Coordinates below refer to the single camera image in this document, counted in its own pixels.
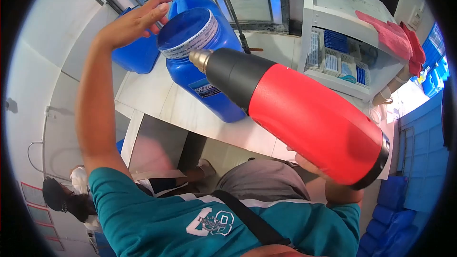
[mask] wall outlet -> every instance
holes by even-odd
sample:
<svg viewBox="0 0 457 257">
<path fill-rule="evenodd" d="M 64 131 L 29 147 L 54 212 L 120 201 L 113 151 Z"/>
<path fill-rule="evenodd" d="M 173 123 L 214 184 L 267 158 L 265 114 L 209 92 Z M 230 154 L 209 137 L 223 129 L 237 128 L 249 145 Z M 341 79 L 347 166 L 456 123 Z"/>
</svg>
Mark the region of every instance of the wall outlet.
<svg viewBox="0 0 457 257">
<path fill-rule="evenodd" d="M 409 17 L 408 25 L 414 30 L 417 31 L 419 28 L 420 22 L 422 22 L 424 7 L 422 9 L 418 6 L 414 6 L 413 13 Z"/>
</svg>

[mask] red cloth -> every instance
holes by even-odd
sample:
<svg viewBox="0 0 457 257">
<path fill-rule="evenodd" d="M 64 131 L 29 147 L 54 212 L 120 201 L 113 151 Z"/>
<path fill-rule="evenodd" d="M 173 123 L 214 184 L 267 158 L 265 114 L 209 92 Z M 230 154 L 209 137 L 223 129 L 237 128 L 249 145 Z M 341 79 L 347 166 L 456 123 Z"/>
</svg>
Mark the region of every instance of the red cloth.
<svg viewBox="0 0 457 257">
<path fill-rule="evenodd" d="M 409 73 L 420 77 L 420 72 L 422 71 L 422 65 L 426 62 L 426 55 L 422 46 L 420 45 L 419 39 L 416 36 L 416 32 L 411 31 L 406 27 L 406 24 L 400 22 L 400 27 L 406 33 L 413 49 L 413 56 L 409 59 Z"/>
<path fill-rule="evenodd" d="M 356 10 L 356 15 L 360 20 L 373 25 L 379 33 L 379 42 L 386 45 L 394 54 L 405 60 L 411 58 L 413 55 L 411 44 L 400 26 L 390 21 L 383 22 L 358 10 Z"/>
</svg>

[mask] heat gun handle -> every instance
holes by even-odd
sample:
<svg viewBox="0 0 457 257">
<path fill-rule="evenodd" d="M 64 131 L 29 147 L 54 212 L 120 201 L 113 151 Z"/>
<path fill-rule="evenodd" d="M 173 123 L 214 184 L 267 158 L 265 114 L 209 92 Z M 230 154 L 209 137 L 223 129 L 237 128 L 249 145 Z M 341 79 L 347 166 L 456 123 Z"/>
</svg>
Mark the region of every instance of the heat gun handle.
<svg viewBox="0 0 457 257">
<path fill-rule="evenodd" d="M 358 190 L 381 173 L 389 141 L 331 89 L 291 68 L 228 48 L 212 53 L 208 81 L 259 125 L 335 182 Z"/>
<path fill-rule="evenodd" d="M 368 117 L 317 81 L 280 64 L 252 94 L 259 125 L 343 185 L 370 185 L 387 161 L 388 139 Z"/>
</svg>

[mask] heat gun nozzle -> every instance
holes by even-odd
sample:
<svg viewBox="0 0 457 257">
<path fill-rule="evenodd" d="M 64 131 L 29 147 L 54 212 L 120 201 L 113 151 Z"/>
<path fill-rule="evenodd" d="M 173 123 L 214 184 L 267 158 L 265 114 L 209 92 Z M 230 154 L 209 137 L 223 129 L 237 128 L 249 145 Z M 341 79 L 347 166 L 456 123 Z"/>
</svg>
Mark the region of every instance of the heat gun nozzle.
<svg viewBox="0 0 457 257">
<path fill-rule="evenodd" d="M 212 49 L 197 49 L 191 51 L 189 60 L 198 68 L 199 71 L 206 74 L 208 60 L 214 51 Z"/>
</svg>

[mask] shoulder strap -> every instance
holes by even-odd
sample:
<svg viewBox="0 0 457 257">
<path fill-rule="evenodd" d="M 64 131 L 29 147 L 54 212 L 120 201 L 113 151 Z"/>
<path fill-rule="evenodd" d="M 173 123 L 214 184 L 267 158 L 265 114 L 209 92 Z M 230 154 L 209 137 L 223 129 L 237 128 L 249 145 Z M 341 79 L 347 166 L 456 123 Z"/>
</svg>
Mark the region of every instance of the shoulder strap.
<svg viewBox="0 0 457 257">
<path fill-rule="evenodd" d="M 265 220 L 230 193 L 218 189 L 211 195 L 223 201 L 263 245 L 282 244 L 295 248 L 290 239 L 282 237 Z"/>
</svg>

